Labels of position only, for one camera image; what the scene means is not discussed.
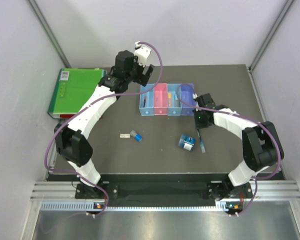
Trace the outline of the pink drawer bin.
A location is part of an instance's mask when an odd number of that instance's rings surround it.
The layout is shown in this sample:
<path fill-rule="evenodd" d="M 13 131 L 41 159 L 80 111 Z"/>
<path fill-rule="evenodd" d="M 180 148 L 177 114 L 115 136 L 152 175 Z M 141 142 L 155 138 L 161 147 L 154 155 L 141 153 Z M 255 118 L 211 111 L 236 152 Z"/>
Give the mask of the pink drawer bin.
<path fill-rule="evenodd" d="M 168 114 L 168 85 L 158 83 L 154 87 L 154 115 L 163 116 Z"/>

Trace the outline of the blue pen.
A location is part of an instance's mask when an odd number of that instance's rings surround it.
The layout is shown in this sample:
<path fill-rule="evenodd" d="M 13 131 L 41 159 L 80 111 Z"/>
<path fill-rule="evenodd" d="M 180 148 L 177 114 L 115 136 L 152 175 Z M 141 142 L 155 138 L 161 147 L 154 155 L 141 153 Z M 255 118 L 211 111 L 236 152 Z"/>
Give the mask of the blue pen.
<path fill-rule="evenodd" d="M 204 142 L 203 142 L 203 139 L 202 139 L 200 130 L 197 128 L 196 131 L 197 131 L 198 138 L 199 138 L 199 142 L 200 142 L 200 149 L 201 149 L 201 152 L 202 152 L 202 153 L 205 153 L 205 152 L 206 152 L 206 149 L 205 149 L 205 146 L 204 146 Z"/>

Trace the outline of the red pen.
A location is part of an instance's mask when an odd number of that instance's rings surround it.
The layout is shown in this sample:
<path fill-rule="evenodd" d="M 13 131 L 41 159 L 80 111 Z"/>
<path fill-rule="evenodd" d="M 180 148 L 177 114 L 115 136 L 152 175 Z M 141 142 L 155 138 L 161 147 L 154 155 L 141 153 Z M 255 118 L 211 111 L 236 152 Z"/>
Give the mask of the red pen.
<path fill-rule="evenodd" d="M 147 96 L 145 96 L 144 99 L 143 99 L 143 108 L 146 107 L 146 102 L 147 102 Z"/>

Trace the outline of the medium blue drawer bin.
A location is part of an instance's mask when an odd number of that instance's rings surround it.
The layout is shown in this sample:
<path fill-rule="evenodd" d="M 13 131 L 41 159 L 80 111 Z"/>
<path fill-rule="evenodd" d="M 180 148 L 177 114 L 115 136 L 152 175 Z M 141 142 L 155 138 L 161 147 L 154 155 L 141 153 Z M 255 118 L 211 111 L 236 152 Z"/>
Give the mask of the medium blue drawer bin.
<path fill-rule="evenodd" d="M 167 108 L 168 116 L 180 116 L 182 112 L 182 104 L 181 104 L 181 87 L 179 83 L 168 83 L 167 84 L 167 100 L 168 100 L 168 92 L 171 92 L 172 97 L 172 107 Z M 177 94 L 179 100 L 179 107 L 175 107 L 175 94 Z"/>

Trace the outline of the light blue clear highlighter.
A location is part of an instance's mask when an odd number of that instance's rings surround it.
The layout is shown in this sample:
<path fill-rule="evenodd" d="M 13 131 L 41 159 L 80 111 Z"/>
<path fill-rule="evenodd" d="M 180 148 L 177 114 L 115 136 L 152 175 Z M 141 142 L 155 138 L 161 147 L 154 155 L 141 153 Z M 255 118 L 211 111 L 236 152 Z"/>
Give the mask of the light blue clear highlighter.
<path fill-rule="evenodd" d="M 174 107 L 175 108 L 179 108 L 180 107 L 180 102 L 179 102 L 177 94 L 174 95 Z"/>

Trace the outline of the orange highlighter marker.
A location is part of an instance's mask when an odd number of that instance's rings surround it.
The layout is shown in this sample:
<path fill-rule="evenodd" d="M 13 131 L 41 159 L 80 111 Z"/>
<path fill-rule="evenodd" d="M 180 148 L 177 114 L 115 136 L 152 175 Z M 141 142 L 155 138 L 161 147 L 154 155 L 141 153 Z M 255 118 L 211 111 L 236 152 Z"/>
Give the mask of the orange highlighter marker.
<path fill-rule="evenodd" d="M 172 107 L 172 93 L 168 92 L 168 107 Z"/>

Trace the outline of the light blue drawer bin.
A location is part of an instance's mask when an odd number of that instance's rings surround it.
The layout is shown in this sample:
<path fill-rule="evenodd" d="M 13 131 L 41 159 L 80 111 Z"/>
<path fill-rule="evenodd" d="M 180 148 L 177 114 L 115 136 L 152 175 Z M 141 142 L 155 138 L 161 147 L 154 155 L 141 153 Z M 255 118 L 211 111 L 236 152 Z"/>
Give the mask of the light blue drawer bin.
<path fill-rule="evenodd" d="M 143 94 L 140 94 L 139 96 L 139 112 L 141 116 L 154 116 L 154 84 L 147 84 L 146 86 L 140 87 L 140 92 L 145 92 Z M 147 97 L 146 99 L 146 105 L 143 107 L 143 101 L 144 97 Z"/>

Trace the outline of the green plastic folder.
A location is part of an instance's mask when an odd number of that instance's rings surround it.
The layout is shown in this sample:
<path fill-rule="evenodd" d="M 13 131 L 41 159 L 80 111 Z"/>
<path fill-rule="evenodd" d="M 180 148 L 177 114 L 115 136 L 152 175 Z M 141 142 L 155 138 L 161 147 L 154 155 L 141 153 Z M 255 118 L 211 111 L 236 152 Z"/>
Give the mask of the green plastic folder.
<path fill-rule="evenodd" d="M 100 68 L 62 68 L 47 113 L 54 119 L 79 112 L 107 72 Z"/>

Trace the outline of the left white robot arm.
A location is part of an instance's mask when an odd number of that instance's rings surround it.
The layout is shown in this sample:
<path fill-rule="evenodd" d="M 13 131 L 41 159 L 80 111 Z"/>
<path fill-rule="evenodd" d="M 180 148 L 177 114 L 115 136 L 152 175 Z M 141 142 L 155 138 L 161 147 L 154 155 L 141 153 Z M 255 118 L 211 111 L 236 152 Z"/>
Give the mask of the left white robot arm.
<path fill-rule="evenodd" d="M 89 134 L 104 112 L 123 94 L 131 82 L 146 86 L 153 72 L 150 65 L 144 72 L 151 49 L 143 44 L 137 45 L 134 52 L 120 51 L 115 64 L 105 74 L 88 101 L 82 106 L 79 116 L 70 120 L 65 127 L 58 124 L 56 151 L 77 172 L 80 179 L 79 191 L 89 198 L 99 198 L 104 191 L 100 173 L 92 161 L 93 148 L 88 142 Z"/>

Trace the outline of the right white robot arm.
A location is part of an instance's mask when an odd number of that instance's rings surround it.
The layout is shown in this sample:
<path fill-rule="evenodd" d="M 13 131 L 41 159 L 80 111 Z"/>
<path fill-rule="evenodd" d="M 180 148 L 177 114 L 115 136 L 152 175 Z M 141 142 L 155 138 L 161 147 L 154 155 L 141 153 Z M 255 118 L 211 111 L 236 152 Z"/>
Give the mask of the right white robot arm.
<path fill-rule="evenodd" d="M 242 140 L 243 160 L 222 180 L 221 192 L 215 194 L 218 199 L 235 198 L 251 178 L 284 159 L 284 150 L 272 122 L 239 117 L 227 106 L 216 105 L 209 93 L 192 96 L 197 107 L 193 110 L 197 129 L 215 125 Z"/>

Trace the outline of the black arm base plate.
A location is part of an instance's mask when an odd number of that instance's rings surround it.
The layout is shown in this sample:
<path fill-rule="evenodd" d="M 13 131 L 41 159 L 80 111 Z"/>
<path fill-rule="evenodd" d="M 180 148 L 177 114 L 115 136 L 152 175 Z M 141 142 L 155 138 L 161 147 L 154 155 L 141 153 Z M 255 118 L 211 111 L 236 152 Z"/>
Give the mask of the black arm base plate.
<path fill-rule="evenodd" d="M 108 196 L 117 200 L 132 196 L 172 196 L 181 197 L 196 196 L 199 199 L 222 200 L 224 198 L 244 198 L 253 196 L 253 190 L 249 183 L 235 187 L 231 191 L 224 188 L 221 182 L 203 181 L 157 181 L 157 182 L 123 182 L 111 181 L 102 183 L 101 187 L 108 193 Z"/>

